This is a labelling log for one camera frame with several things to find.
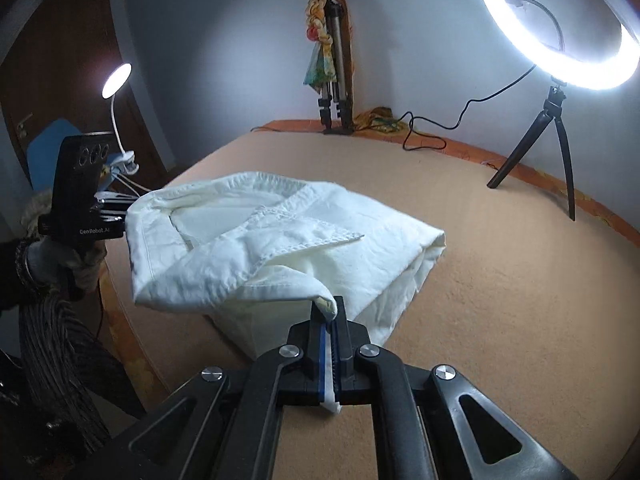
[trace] glove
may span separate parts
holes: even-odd
[[[100,263],[106,254],[104,241],[96,242],[81,258],[71,247],[44,237],[27,248],[26,261],[39,285],[59,285],[59,267],[63,267],[73,271],[78,288],[91,292],[98,284]]]

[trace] tripod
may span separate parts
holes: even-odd
[[[342,37],[342,23],[344,19],[344,7],[336,0],[327,0],[324,6],[327,17],[327,32],[334,38],[332,53],[334,56],[336,81],[324,83],[321,88],[321,96],[318,99],[320,107],[320,121],[324,126],[325,134],[351,135],[353,133],[353,103],[348,95],[345,46]],[[331,100],[334,94],[334,103],[338,111],[340,126],[332,128]]]
[[[558,131],[558,139],[560,141],[560,151],[562,152],[562,163],[564,164],[564,178],[566,180],[566,192],[569,199],[569,218],[575,221],[575,191],[574,191],[574,172],[571,168],[571,154],[569,152],[569,139],[566,136],[566,130],[562,123],[562,101],[566,99],[564,92],[560,89],[559,82],[549,89],[549,96],[545,100],[544,109],[538,114],[536,120],[524,134],[522,140],[509,155],[509,158],[500,167],[498,172],[492,177],[487,187],[495,189],[510,173],[510,171],[520,162],[523,156],[530,150],[533,144],[538,140],[542,132],[553,120],[556,123]]]

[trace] white cloth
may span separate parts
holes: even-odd
[[[127,213],[136,303],[209,314],[249,357],[334,296],[384,344],[444,232],[329,182],[238,173],[141,197]]]

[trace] blue chair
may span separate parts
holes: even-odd
[[[66,119],[56,119],[27,146],[27,167],[36,192],[53,188],[58,152],[65,137],[82,135]]]

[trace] tripod leg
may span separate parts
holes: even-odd
[[[560,151],[562,152],[562,163],[564,164],[564,179],[566,180],[566,193],[569,199],[569,218],[575,222],[575,190],[574,190],[574,170],[571,167],[571,153],[569,152],[569,139],[566,136],[562,117],[556,117],[556,130],[558,140],[560,140]]]
[[[318,99],[320,107],[320,122],[325,130],[331,129],[331,94],[329,92],[329,83],[323,83],[321,86],[321,94]]]
[[[527,130],[527,133],[524,134],[524,137],[522,137],[522,140],[511,152],[509,158],[505,160],[504,164],[500,167],[498,172],[489,181],[487,187],[495,189],[496,187],[500,186],[500,183],[504,180],[504,178],[513,168],[515,168],[516,164],[520,162],[522,157],[525,156],[525,154],[533,146],[534,142],[536,142],[540,135],[542,135],[542,132],[545,131],[545,128],[549,126],[551,119],[552,118],[546,114],[546,111],[542,111],[538,114],[536,120],[533,121],[533,124]]]

